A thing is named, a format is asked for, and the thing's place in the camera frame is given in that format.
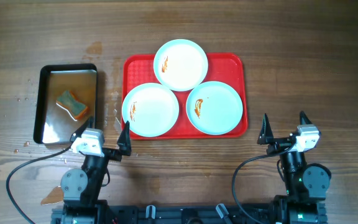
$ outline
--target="black mount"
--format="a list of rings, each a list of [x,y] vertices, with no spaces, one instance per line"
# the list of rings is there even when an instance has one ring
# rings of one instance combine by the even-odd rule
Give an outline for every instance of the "black mount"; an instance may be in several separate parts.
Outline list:
[[[300,124],[313,124],[300,112]],[[282,152],[296,143],[299,133],[287,138],[274,138],[267,114],[257,144],[267,144],[267,154]],[[326,223],[324,204],[331,172],[321,164],[307,164],[304,152],[290,151],[280,155],[287,195],[276,195],[270,204],[270,222]]]
[[[300,113],[300,124],[312,124],[303,111]],[[257,143],[267,144],[267,154],[272,154],[294,146],[297,136],[299,133],[295,131],[287,138],[274,138],[269,119],[265,114]],[[63,210],[52,210],[51,224],[224,223],[215,211],[215,206],[154,207],[153,213],[150,214],[150,209],[136,206],[109,207],[107,201],[98,200],[109,160],[121,161],[122,156],[131,154],[129,122],[122,130],[117,145],[119,149],[103,148],[105,157],[86,156],[81,169],[69,170],[63,176],[61,185],[65,193],[65,204]],[[325,206],[320,202],[326,198],[331,179],[330,171],[320,164],[308,165],[304,152],[291,151],[281,154],[280,161],[287,195],[276,195],[271,203],[244,204],[244,210],[266,224],[327,223]],[[255,221],[239,210],[239,207],[227,207],[227,210],[233,224],[255,224]]]

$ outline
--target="table surface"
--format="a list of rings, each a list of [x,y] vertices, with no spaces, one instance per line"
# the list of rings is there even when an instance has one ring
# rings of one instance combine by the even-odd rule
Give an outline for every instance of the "table surface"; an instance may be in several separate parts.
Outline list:
[[[114,147],[125,59],[155,53],[172,39],[240,57],[249,128],[238,139],[133,141],[131,157],[109,164],[112,181],[100,198],[110,205],[233,205],[234,169],[265,153],[256,144],[263,114],[282,137],[304,110],[323,134],[306,159],[333,173],[329,222],[358,223],[358,1],[7,2],[0,0],[0,223],[24,222],[7,197],[10,171],[57,151],[32,140],[40,69],[97,66],[98,125]],[[276,161],[253,162],[239,173],[240,201],[285,194]],[[68,152],[23,168],[11,181],[17,203],[36,223],[49,223],[61,204],[41,206],[41,200],[82,162]]]

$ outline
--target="food stain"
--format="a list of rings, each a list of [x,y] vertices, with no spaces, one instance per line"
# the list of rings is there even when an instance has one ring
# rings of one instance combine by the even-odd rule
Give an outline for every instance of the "food stain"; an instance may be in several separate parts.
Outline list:
[[[161,69],[162,72],[167,71],[167,68],[168,68],[167,63],[168,63],[168,56],[166,57],[164,64],[162,65],[162,69]]]
[[[196,112],[198,118],[200,118],[202,103],[203,103],[203,99],[198,99],[196,101],[196,109],[194,111]]]
[[[129,115],[131,116],[131,120],[132,120],[132,121],[135,121],[135,117],[134,117],[135,112],[136,112],[135,103],[136,103],[136,101],[132,103],[132,105],[131,105],[131,110],[130,110],[130,112],[129,112]]]
[[[100,42],[100,41],[93,42],[92,45],[90,45],[86,49],[86,53],[101,55],[102,54],[102,42]]]
[[[41,201],[41,205],[51,205],[63,201],[63,191],[60,186],[54,187],[53,190]]]

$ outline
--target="water droplet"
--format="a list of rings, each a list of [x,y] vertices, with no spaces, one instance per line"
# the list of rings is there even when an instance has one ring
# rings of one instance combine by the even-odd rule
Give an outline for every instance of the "water droplet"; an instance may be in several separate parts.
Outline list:
[[[118,99],[119,93],[117,91],[115,91],[114,93],[111,93],[110,95],[111,95],[111,99],[113,101],[116,101]]]

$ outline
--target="sponge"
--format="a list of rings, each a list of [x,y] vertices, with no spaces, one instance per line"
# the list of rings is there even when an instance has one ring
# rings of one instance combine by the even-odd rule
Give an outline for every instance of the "sponge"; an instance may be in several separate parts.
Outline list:
[[[70,90],[64,91],[56,99],[56,104],[66,110],[75,121],[81,119],[90,110],[88,106],[79,102]]]

